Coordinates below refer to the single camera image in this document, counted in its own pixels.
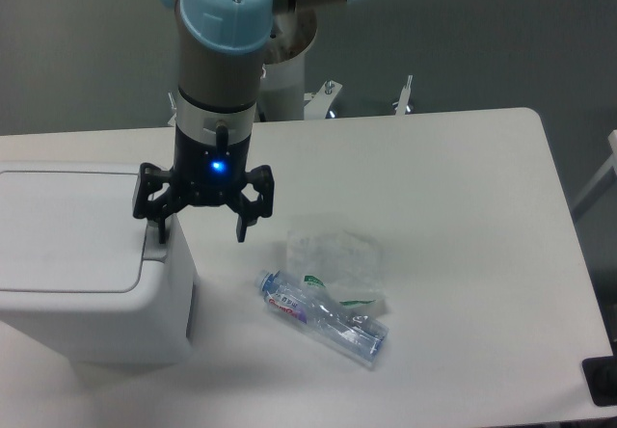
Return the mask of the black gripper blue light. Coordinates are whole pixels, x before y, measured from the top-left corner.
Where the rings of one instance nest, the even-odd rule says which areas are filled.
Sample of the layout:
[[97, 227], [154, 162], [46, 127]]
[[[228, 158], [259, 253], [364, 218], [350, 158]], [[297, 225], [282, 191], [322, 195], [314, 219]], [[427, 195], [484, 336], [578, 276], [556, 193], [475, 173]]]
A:
[[[188, 204], [221, 206], [237, 214], [236, 238], [246, 239], [247, 230], [259, 218], [273, 214], [275, 180], [268, 165], [246, 172], [251, 137], [228, 145], [219, 152], [215, 145], [202, 144], [179, 127], [174, 134], [174, 163], [163, 170], [145, 162], [139, 166], [132, 199], [135, 219], [147, 219], [157, 228], [158, 243], [167, 240], [166, 220]], [[250, 201], [244, 188], [250, 185], [256, 198]]]

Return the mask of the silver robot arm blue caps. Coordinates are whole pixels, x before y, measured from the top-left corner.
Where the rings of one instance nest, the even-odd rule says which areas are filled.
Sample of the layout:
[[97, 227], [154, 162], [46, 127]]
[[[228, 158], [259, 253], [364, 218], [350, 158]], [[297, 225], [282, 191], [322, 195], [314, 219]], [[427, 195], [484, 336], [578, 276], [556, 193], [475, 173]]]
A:
[[133, 215], [164, 230], [188, 206], [229, 207], [236, 233], [272, 215], [267, 165], [246, 167], [266, 45], [282, 13], [358, 0], [162, 0], [179, 35], [174, 162], [140, 166]]

